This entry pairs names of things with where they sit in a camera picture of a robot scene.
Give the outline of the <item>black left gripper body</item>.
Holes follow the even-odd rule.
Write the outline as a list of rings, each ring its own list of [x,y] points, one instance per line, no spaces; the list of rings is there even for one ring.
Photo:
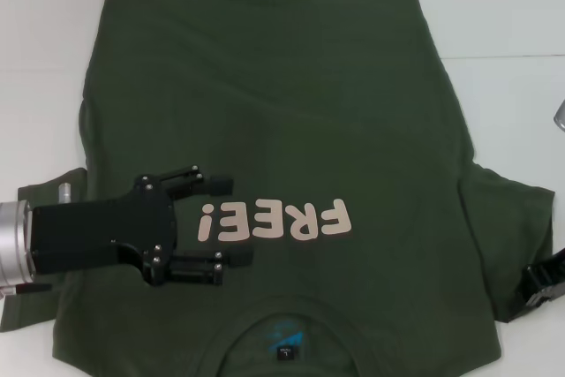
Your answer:
[[[131,265],[162,285],[176,239],[173,201],[160,178],[143,176],[115,199],[34,208],[30,252],[37,275]]]

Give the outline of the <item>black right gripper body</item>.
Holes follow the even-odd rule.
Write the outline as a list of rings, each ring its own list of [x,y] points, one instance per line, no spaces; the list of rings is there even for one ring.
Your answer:
[[[546,261],[546,273],[550,284],[546,291],[550,301],[565,296],[565,248]]]

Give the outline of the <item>dark green FREE! t-shirt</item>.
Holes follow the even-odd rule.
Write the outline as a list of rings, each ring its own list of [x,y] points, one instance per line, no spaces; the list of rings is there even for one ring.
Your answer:
[[[462,377],[501,355],[554,195],[477,165],[419,0],[105,0],[77,200],[199,165],[179,246],[251,247],[221,286],[131,267],[52,278],[0,332],[52,320],[91,377]]]

